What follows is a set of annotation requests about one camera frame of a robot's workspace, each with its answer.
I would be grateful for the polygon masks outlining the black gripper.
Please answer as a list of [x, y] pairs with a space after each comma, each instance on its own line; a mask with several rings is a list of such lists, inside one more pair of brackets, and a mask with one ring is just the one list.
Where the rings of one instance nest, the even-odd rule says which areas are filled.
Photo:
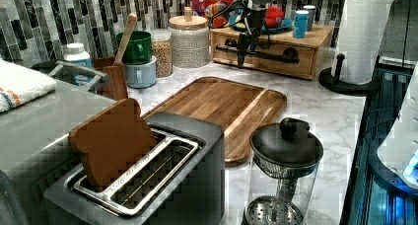
[[256, 32], [256, 34], [252, 34], [250, 39], [247, 33], [240, 33], [239, 40], [237, 44], [237, 58], [238, 58], [238, 67], [244, 67], [244, 59], [246, 56], [247, 49], [249, 47], [250, 51], [255, 51], [258, 38], [261, 34], [262, 27], [265, 22], [265, 15], [266, 15], [266, 6], [265, 5], [258, 5], [255, 4], [253, 1], [249, 0], [248, 4], [248, 13], [247, 19], [249, 27], [252, 31]]

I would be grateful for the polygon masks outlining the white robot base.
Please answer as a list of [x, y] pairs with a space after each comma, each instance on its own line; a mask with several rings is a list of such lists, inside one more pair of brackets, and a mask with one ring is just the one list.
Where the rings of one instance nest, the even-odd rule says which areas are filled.
[[383, 165], [408, 188], [417, 190], [418, 73], [414, 67], [399, 115], [377, 150]]

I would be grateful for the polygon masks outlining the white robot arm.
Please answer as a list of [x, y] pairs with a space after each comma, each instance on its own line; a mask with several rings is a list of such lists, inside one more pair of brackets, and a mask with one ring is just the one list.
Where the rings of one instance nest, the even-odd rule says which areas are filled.
[[257, 44], [261, 29], [265, 23], [266, 5], [276, 0], [239, 0], [244, 5], [241, 17], [244, 19], [245, 31], [240, 33], [238, 40], [238, 66], [244, 66], [248, 48]]

